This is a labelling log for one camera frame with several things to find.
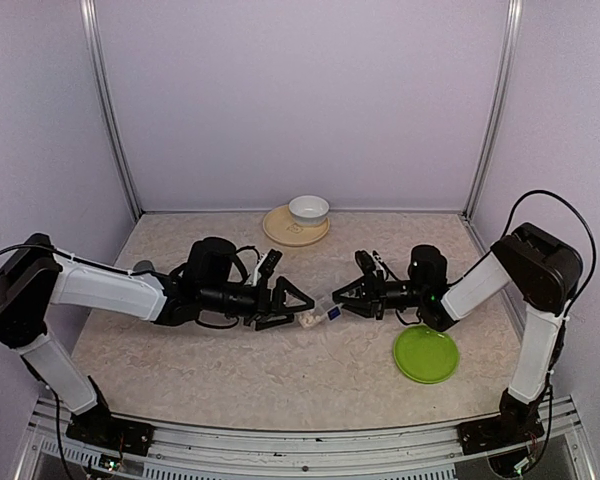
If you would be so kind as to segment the clear plastic pill organizer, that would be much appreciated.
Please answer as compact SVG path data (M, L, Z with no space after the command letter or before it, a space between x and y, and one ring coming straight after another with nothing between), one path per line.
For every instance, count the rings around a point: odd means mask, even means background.
M314 301L314 308L304 312L312 312L314 315L320 315L323 319L320 324L333 321L342 316L341 307L338 303L335 303L329 295L316 298Z

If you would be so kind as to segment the orange pill bottle grey cap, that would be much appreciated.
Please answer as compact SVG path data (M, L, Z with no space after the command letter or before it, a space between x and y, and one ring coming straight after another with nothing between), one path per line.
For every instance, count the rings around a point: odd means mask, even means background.
M153 272L154 270L155 266L150 260L141 260L137 262L132 268L132 271L134 273L139 273L140 275L146 272Z

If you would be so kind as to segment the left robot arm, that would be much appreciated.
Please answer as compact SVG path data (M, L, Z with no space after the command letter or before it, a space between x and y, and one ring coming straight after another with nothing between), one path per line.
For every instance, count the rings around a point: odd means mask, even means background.
M286 325L314 308L314 300L288 279L269 280L280 261L272 249L248 271L240 248L219 237L195 242L187 260L170 273L148 262L124 270L57 249L46 234L5 248L0 268L0 344L18 353L101 445L120 434L117 418L97 385L81 373L51 333L51 305L73 305L124 314L160 326L198 323L204 312L257 331Z

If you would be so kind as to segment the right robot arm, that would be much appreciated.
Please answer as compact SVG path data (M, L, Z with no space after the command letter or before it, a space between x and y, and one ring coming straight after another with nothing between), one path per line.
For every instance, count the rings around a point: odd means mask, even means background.
M428 244L412 248L407 279L391 276L377 256L355 253L361 276L335 290L332 300L363 318L380 320L385 311L413 309L428 327L444 332L505 287L517 288L526 304L520 357L504 395L511 405L493 419L491 433L515 442L531 424L521 405L537 401L548 386L564 338L567 310L583 273L581 255L531 223L523 223L491 245L460 279L447 279L448 262Z

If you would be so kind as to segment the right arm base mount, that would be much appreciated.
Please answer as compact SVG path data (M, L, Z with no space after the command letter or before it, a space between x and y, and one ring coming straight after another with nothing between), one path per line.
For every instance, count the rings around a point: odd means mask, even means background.
M497 415L457 426L463 454L482 453L541 437L544 427L538 413L540 403L541 398L523 403L505 390Z

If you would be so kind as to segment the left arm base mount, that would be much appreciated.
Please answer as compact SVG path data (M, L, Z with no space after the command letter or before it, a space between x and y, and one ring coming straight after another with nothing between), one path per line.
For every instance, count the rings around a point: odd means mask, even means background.
M124 419L111 413L97 383L88 376L96 394L96 403L84 413L72 413L66 436L85 444L146 457L155 427L149 423Z

